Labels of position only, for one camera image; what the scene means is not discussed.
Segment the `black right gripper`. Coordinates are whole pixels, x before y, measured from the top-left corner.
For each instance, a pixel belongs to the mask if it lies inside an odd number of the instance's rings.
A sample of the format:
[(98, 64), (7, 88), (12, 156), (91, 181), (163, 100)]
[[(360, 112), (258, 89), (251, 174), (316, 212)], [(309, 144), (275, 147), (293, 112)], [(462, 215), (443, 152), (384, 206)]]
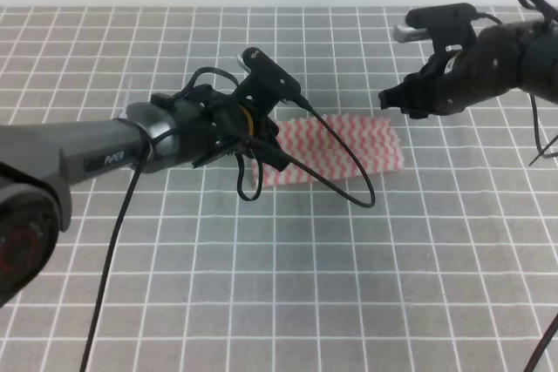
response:
[(431, 58), (401, 83), (378, 94), (382, 110), (398, 108), (410, 119), (448, 116), (510, 90), (510, 58), (460, 52)]

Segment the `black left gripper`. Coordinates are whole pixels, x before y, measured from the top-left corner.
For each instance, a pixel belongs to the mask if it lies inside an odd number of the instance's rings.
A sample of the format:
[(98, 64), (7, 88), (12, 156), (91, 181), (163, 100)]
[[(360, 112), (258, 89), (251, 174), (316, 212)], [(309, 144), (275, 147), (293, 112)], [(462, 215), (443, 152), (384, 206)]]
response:
[(276, 140), (279, 128), (269, 114), (257, 115), (246, 99), (216, 91), (211, 85), (195, 86), (165, 96), (165, 110), (174, 119), (174, 133), (165, 138), (176, 150), (165, 157), (165, 166), (186, 163), (205, 166), (231, 153), (282, 172), (289, 161)]

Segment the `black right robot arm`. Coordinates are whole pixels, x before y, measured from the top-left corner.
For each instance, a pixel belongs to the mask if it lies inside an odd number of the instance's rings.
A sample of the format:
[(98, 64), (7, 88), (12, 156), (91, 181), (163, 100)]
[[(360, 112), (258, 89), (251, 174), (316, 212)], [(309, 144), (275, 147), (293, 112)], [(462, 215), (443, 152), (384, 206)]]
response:
[(381, 109), (412, 119), (449, 116), (513, 89), (557, 101), (557, 9), (545, 0), (518, 0), (541, 13), (537, 20), (495, 24), (469, 3), (410, 10), (392, 35), (401, 43), (432, 41), (433, 54), (418, 72), (378, 94)]

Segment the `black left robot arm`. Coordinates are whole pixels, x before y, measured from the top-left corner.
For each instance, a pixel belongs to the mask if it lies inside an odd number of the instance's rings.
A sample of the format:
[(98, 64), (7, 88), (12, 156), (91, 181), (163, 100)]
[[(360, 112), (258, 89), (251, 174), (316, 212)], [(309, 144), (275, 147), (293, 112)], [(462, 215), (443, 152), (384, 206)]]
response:
[(228, 154), (250, 158), (247, 136), (274, 144), (269, 114), (278, 97), (241, 85), (155, 93), (120, 118), (1, 129), (1, 300), (12, 300), (44, 269), (71, 224), (71, 188), (130, 166), (154, 173), (207, 165)]

